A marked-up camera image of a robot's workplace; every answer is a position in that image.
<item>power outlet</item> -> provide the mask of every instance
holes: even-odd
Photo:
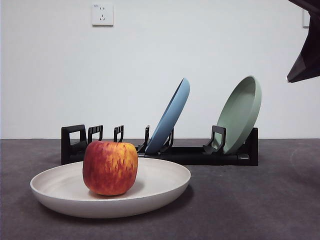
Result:
[[[113,26],[114,6],[111,3],[94,4],[92,6],[93,26]]]

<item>gray table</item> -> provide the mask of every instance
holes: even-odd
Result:
[[[188,165],[191,181],[176,201],[116,219],[37,202],[30,180],[59,164],[60,140],[1,140],[2,240],[320,239],[320,139],[260,140],[259,166]]]

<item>dish rack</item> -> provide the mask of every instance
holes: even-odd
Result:
[[[180,165],[211,165],[211,166],[258,166],[258,128],[254,127],[242,146],[233,154],[224,154],[226,144],[225,127],[213,125],[211,139],[202,146],[174,146],[174,129],[172,129],[162,148],[155,154],[145,152],[149,141],[150,126],[145,127],[144,142],[135,147],[139,158],[162,159]],[[70,134],[80,132],[80,139],[72,144]],[[92,142],[93,134],[99,134],[99,141],[103,139],[103,125],[88,129],[86,137],[85,125],[73,125],[61,128],[61,165],[84,160],[86,148]],[[215,135],[221,135],[218,147],[212,147]],[[121,143],[124,139],[124,126],[114,128],[113,141]]]

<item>blue plate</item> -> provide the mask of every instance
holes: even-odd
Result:
[[[184,109],[190,92],[190,84],[186,78],[183,78],[168,106],[166,107],[146,149],[146,154],[157,153],[164,145],[168,136]]]

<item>red apple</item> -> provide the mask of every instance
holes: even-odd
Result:
[[[94,193],[124,194],[135,183],[137,170],[138,154],[131,143],[93,141],[85,150],[83,181]]]

